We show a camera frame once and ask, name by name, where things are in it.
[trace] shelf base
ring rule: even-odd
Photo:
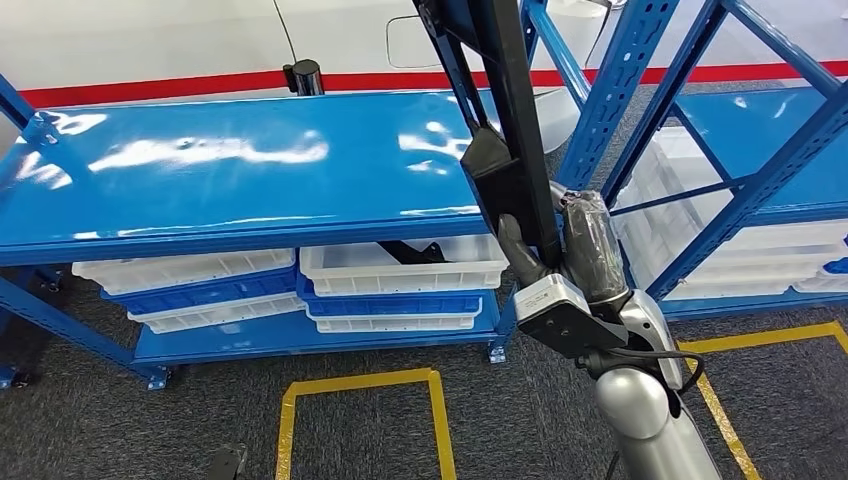
[[[500,315],[494,292],[483,297],[474,328],[451,331],[318,333],[302,311],[157,335],[144,327],[134,365],[178,365],[276,355],[488,343]]]

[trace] blue plastic bin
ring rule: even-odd
[[[296,284],[297,264],[265,272],[207,280],[178,287],[145,290],[126,295],[109,295],[105,290],[101,290],[100,296],[110,302],[127,307],[130,313],[143,315],[176,308],[196,307],[242,298],[293,292]]]
[[[311,316],[404,315],[475,313],[480,309],[482,290],[400,293],[387,295],[345,295],[319,297],[312,281],[297,274],[297,296],[306,302]]]

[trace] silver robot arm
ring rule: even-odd
[[[519,329],[596,380],[595,401],[630,478],[720,479],[681,399],[703,372],[703,359],[676,351],[657,303],[627,286],[600,196],[554,182],[551,196],[564,220],[561,268],[536,259],[514,218],[499,220],[498,240],[522,286],[514,298]],[[684,382],[679,359],[686,357],[699,363]]]

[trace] black robot arm segment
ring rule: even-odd
[[[545,265],[562,249],[550,202],[524,34],[515,0],[412,0],[471,131],[462,164],[493,231],[513,215]],[[496,112],[486,112],[462,45],[480,54]],[[497,114],[499,133],[490,115]]]

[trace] red stripe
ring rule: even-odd
[[[848,60],[822,62],[836,76],[848,76]],[[641,83],[659,83],[666,69],[648,68]],[[593,81],[596,69],[585,71]],[[533,85],[556,87],[562,78],[556,70],[534,70]],[[695,68],[691,82],[732,82],[747,80],[780,80],[800,78],[791,66],[785,63],[762,63],[750,65],[716,65]],[[486,85],[482,72],[474,74],[474,81]],[[212,93],[228,93],[245,90],[285,87],[286,81],[280,71],[233,73],[203,77],[172,78],[142,82],[84,85],[78,87],[40,88],[21,92],[34,107],[61,107],[92,103],[127,102],[156,98],[182,97]],[[324,75],[327,90],[415,90],[423,88],[449,88],[443,72],[401,73],[328,73]]]

